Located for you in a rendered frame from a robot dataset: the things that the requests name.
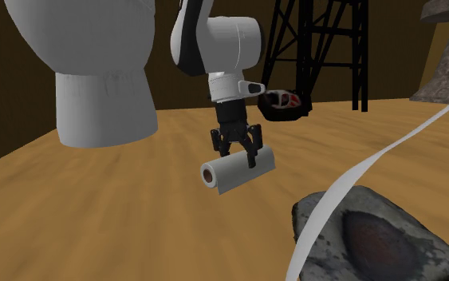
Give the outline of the grey stone block with hollow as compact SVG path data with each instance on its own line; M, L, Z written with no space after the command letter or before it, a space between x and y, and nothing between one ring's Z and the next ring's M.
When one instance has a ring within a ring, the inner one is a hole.
M357 185L329 217L300 281L449 281L449 245L405 210Z

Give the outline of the red and white object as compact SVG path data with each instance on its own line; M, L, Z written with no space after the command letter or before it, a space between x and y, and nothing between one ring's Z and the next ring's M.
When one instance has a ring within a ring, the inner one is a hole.
M265 98L274 109L291 109L301 106L301 98L294 90L268 90Z

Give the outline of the white paper roll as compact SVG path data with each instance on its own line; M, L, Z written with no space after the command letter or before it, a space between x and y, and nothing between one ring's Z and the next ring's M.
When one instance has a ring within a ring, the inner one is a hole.
M246 151L232 153L202 164L200 176L208 188L217 188L221 195L276 168L273 150L266 144L258 150L255 161L250 168Z

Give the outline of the black lattice tower frame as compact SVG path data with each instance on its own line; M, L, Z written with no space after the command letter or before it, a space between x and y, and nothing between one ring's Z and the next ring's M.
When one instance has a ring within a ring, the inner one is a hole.
M327 62L329 48L337 36L352 40L350 62ZM275 63L291 46L297 47L295 90L310 95L321 69L347 67L352 70L352 109L368 110L368 0L327 0L314 16L314 0L275 0L262 84L268 85Z

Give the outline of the white toilet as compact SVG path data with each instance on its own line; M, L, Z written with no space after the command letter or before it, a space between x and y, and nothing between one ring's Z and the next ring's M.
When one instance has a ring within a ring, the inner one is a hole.
M144 71L155 0L4 0L20 35L55 73L62 144L128 144L158 129Z

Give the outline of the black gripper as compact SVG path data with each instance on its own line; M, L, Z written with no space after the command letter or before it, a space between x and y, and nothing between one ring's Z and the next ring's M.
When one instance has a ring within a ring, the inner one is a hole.
M221 157L225 157L230 154L230 142L241 141L246 150L248 168L254 168L255 157L263 147L262 126L248 126L245 101L238 99L216 103L215 111L219 128L211 130L213 149L219 152Z

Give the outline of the white curved strip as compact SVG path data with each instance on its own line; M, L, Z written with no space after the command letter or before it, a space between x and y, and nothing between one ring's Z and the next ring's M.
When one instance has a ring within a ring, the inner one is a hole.
M296 246L286 272L286 281L297 281L313 244L329 220L329 217L332 215L339 203L345 198L353 185L368 171L368 169L371 168L371 166L374 165L375 162L386 152L392 148L395 148L407 139L415 136L448 111L449 105L437 112L434 116L430 117L423 124L413 129L404 137L401 137L399 140L390 144L386 148L383 148L379 152L353 166L332 183L311 212L311 215L307 219L305 226L302 228L302 231L298 236Z

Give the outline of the black basket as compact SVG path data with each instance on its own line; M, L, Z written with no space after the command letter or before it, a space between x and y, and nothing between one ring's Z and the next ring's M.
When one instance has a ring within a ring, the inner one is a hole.
M313 108L311 97L310 95L304 95L297 92L296 94L301 98L300 107L291 109L274 109L266 100L264 93L258 97L258 108L268 121L296 121L301 117L307 117Z

